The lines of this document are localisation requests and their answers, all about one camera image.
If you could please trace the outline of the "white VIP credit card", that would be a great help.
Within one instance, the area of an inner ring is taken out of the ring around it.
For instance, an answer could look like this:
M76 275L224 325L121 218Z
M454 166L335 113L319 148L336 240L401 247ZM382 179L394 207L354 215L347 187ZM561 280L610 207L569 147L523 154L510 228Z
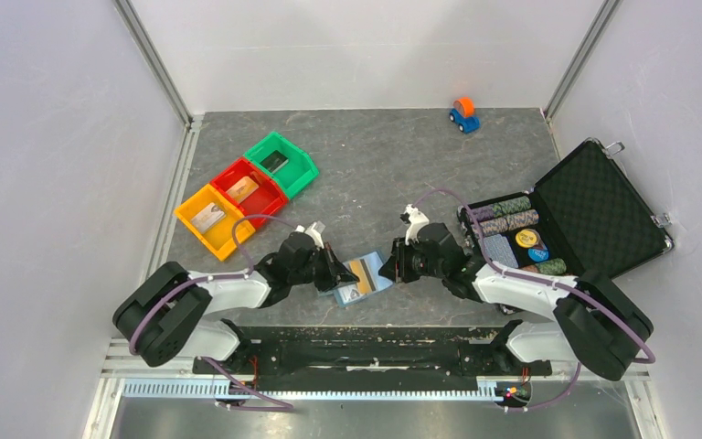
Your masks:
M356 285L345 285L335 289L334 295L336 302L346 307L363 300L367 294Z

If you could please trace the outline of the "gold credit card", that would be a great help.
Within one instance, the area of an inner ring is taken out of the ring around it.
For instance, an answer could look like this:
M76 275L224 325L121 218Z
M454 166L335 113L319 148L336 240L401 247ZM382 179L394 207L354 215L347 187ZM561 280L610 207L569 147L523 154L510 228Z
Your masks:
M378 274L382 265L378 252L371 252L347 263L348 268L359 277L359 281L354 285L367 295L383 291L390 286L390 280Z

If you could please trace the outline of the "blue leather card holder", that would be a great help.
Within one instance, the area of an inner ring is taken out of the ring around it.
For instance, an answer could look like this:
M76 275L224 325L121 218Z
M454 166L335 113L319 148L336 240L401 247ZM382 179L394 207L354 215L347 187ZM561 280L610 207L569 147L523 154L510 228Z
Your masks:
M323 295L331 295L339 306L346 307L364 301L374 294L388 290L394 282L378 273L383 264L382 253L379 251L370 252L346 261L345 267L358 280L351 284L339 286L334 290L323 293Z

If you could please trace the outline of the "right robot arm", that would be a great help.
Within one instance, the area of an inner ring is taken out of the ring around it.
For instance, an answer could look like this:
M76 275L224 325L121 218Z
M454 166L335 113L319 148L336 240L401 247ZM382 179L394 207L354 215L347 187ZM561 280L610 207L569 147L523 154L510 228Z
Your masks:
M396 238L378 271L394 283L437 278L466 300L506 305L544 317L516 325L491 349L494 366L514 373L534 361L576 361L606 380L619 380L633 363L652 363L646 344L650 318L606 275L549 276L487 262L466 252L442 223Z

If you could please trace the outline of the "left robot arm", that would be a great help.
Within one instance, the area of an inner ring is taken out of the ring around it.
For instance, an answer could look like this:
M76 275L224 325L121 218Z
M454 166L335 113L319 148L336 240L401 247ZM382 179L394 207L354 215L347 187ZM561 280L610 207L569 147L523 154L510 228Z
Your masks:
M235 373L249 365L250 347L222 312L276 305L298 285L326 292L358 279L318 234L296 230L249 271L200 273L164 263L119 305L112 323L130 353L152 368L195 356Z

